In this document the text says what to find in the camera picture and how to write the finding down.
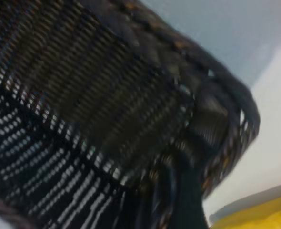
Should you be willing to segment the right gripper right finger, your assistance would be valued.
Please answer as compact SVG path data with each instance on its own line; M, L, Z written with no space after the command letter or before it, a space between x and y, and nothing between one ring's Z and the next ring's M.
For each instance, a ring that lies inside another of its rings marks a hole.
M201 186L196 176L191 177L191 228L210 228L203 210Z

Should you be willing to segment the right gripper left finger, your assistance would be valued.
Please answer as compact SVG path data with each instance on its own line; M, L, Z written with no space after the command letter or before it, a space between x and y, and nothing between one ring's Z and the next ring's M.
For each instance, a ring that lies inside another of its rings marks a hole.
M192 225L192 171L185 170L178 176L177 196L171 217L172 229L190 229Z

